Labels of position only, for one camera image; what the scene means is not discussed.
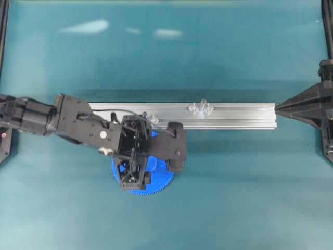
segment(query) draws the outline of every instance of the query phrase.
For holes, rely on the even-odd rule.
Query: metal rod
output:
[[[185,129],[205,130],[266,130],[275,129],[274,103],[207,103],[207,110],[190,111],[193,103],[90,103],[94,110],[126,109],[137,114],[147,113],[155,120],[156,128],[166,128],[168,122],[181,122]],[[111,111],[95,111],[110,120]],[[126,112],[116,111],[121,121]]]

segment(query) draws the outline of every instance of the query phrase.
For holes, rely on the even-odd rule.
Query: table surface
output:
[[[53,103],[280,103],[319,82],[320,0],[11,1],[0,91]],[[0,167],[0,249],[332,249],[319,132],[190,131],[163,192],[121,191],[110,159],[15,136]]]

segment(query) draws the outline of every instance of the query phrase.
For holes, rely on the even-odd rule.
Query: screw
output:
[[[101,133],[99,134],[99,136],[102,138],[102,139],[105,139],[107,137],[107,133],[105,131],[101,131]]]

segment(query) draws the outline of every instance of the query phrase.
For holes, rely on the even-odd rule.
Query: black mount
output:
[[[275,108],[278,115],[308,123],[321,131],[324,156],[333,163],[333,2],[322,0],[328,60],[319,64],[321,82]]]
[[[276,106],[275,112],[319,129],[322,134],[323,154],[333,163],[332,97],[333,82],[325,80]]]

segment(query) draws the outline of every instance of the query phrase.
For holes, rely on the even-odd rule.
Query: blue gear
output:
[[[111,159],[112,173],[116,181],[119,183],[116,165],[113,159]],[[165,160],[158,159],[154,156],[149,156],[146,166],[146,171],[151,172],[151,182],[146,184],[145,190],[129,190],[132,194],[137,195],[149,195],[155,194],[165,188],[174,177],[173,172],[169,172]]]

